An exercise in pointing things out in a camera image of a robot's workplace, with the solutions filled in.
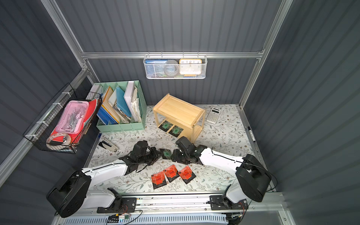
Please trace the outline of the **green tea bag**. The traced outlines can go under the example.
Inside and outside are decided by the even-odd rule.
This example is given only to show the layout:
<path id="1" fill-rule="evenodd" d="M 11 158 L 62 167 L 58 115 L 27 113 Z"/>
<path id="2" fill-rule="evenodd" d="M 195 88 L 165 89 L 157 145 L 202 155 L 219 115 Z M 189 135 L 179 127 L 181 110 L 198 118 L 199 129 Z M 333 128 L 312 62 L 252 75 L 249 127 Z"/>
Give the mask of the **green tea bag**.
<path id="1" fill-rule="evenodd" d="M 168 132 L 172 126 L 173 124 L 171 122 L 165 120 L 162 124 L 160 124 L 159 128 L 165 132 Z"/>
<path id="2" fill-rule="evenodd" d="M 172 152 L 169 149 L 160 149 L 163 159 L 171 160 Z"/>
<path id="3" fill-rule="evenodd" d="M 178 137 L 181 133 L 182 133 L 183 129 L 181 127 L 178 126 L 174 126 L 169 134 L 173 135 L 174 137 Z"/>

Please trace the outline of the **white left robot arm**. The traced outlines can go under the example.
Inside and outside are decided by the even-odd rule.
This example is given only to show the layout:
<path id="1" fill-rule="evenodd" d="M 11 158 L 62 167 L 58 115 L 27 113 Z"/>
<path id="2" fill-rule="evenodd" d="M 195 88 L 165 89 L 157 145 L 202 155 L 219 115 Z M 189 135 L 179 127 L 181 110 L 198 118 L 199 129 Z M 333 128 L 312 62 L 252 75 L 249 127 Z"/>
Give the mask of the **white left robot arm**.
<path id="1" fill-rule="evenodd" d="M 69 170 L 47 193 L 48 202 L 62 218 L 78 210 L 97 208 L 102 213 L 125 212 L 127 207 L 115 189 L 93 190 L 93 186 L 136 171 L 141 164 L 153 165 L 163 156 L 162 150 L 138 141 L 133 150 L 117 160 L 101 166 Z"/>

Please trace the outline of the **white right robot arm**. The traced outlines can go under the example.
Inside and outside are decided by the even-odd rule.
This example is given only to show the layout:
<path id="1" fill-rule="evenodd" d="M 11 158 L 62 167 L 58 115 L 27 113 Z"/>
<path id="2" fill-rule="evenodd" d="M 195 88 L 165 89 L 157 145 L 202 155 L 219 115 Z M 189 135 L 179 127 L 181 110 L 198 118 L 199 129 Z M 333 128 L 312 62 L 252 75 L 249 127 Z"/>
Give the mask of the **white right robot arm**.
<path id="1" fill-rule="evenodd" d="M 263 200 L 272 175 L 255 156 L 230 156 L 205 145 L 195 146 L 184 136 L 175 144 L 178 148 L 172 153 L 172 161 L 215 167 L 236 176 L 237 181 L 223 193 L 224 203 L 237 203 L 246 198 L 259 203 Z"/>

